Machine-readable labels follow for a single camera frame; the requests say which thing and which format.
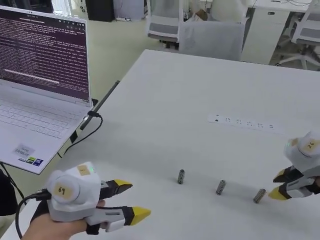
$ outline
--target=laptop screen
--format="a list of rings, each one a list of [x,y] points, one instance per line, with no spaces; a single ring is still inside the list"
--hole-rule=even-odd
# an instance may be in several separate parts
[[[90,101],[84,23],[0,9],[0,79]]]

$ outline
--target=white laptop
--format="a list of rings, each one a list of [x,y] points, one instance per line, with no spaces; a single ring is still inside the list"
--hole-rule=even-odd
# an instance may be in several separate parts
[[[0,161],[40,174],[92,109],[83,19],[0,6]]]

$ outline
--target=laptop hinge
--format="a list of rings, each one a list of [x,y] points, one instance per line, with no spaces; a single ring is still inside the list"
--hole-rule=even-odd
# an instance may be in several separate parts
[[[87,102],[75,101],[75,104],[88,107],[88,103]]]

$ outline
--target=laptop keyboard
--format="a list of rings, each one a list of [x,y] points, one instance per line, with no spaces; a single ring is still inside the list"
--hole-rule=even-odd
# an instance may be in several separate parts
[[[79,119],[74,112],[0,95],[0,122],[61,139]]]

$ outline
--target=black cable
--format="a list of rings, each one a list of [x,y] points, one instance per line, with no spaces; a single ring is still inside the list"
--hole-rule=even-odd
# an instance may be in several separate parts
[[[22,199],[21,202],[19,202],[18,207],[16,209],[15,213],[15,229],[20,239],[23,238],[23,235],[20,230],[19,226],[19,215],[20,215],[20,209],[23,203],[26,203],[30,199],[35,199],[36,201],[45,201],[51,199],[51,194],[48,192],[46,188],[39,190],[37,193],[31,194],[25,198]]]
[[[15,187],[15,189],[18,191],[18,193],[20,194],[20,197],[22,199],[25,198],[24,194],[22,193],[22,191],[20,190],[20,188],[17,186],[16,182],[14,181],[14,179],[11,177],[10,173],[8,172],[8,170],[6,169],[5,165],[3,162],[0,162],[0,166],[3,168],[3,170],[5,171],[5,174],[7,175],[7,177],[10,179],[11,184]]]
[[[72,145],[70,145],[70,146],[65,150],[64,155],[66,154],[66,152],[67,152],[70,148],[72,148],[73,146],[81,143],[83,140],[86,140],[88,137],[90,137],[92,134],[94,134],[96,131],[98,131],[99,128],[101,128],[102,123],[104,122],[102,116],[101,116],[99,113],[94,112],[94,111],[89,111],[89,112],[88,112],[88,115],[89,115],[89,116],[92,116],[92,117],[95,117],[95,118],[100,118],[100,119],[101,119],[100,125],[99,125],[93,132],[91,132],[90,134],[88,134],[87,136],[85,136],[84,138],[82,138],[81,140],[79,140],[79,141],[73,143]]]
[[[18,204],[18,207],[16,209],[16,213],[15,213],[15,229],[16,229],[16,232],[19,236],[20,239],[22,239],[22,233],[21,233],[21,230],[20,230],[20,226],[19,226],[19,214],[20,214],[20,209],[21,209],[21,206],[23,203],[26,203],[27,200],[29,199],[35,199],[37,197],[37,194],[31,194],[30,196],[27,196],[27,197],[24,197],[22,199],[21,202],[19,202]]]

